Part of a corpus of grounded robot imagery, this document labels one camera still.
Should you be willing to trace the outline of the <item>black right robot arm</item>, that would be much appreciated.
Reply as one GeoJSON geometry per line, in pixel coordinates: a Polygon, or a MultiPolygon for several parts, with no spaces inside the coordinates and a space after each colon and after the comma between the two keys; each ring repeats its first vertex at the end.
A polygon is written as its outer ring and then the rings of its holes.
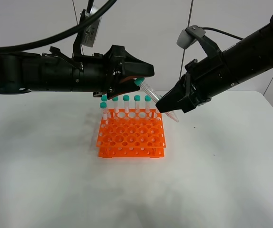
{"type": "Polygon", "coordinates": [[[192,60],[186,73],[156,104],[161,113],[182,110],[187,113],[231,87],[273,68],[273,15],[269,24],[221,51],[196,25],[182,30],[177,45],[187,49],[198,42],[207,57],[192,60]]]}

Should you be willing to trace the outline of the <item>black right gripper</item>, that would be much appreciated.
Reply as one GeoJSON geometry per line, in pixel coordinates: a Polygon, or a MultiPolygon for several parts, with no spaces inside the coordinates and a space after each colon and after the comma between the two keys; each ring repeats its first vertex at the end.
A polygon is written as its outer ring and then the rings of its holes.
{"type": "Polygon", "coordinates": [[[182,110],[187,113],[211,101],[212,97],[240,83],[240,60],[236,54],[222,53],[214,58],[185,66],[186,73],[157,103],[161,113],[182,110]]]}

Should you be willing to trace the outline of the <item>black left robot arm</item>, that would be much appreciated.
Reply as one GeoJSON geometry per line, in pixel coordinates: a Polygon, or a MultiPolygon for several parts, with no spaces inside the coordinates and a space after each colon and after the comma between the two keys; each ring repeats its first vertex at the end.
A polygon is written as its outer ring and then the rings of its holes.
{"type": "Polygon", "coordinates": [[[0,94],[16,95],[31,91],[92,92],[94,97],[138,91],[136,78],[154,76],[152,64],[129,54],[124,46],[112,45],[105,54],[81,53],[81,37],[73,44],[72,57],[59,48],[49,53],[0,54],[0,94]]]}

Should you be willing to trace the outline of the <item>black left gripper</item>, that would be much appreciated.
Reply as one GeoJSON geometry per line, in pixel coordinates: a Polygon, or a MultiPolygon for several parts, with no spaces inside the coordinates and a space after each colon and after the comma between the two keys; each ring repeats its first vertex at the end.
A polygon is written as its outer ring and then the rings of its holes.
{"type": "Polygon", "coordinates": [[[129,54],[124,46],[112,45],[105,54],[79,55],[72,58],[80,64],[72,71],[73,92],[107,94],[107,99],[136,92],[135,80],[155,75],[154,66],[129,54]]]}

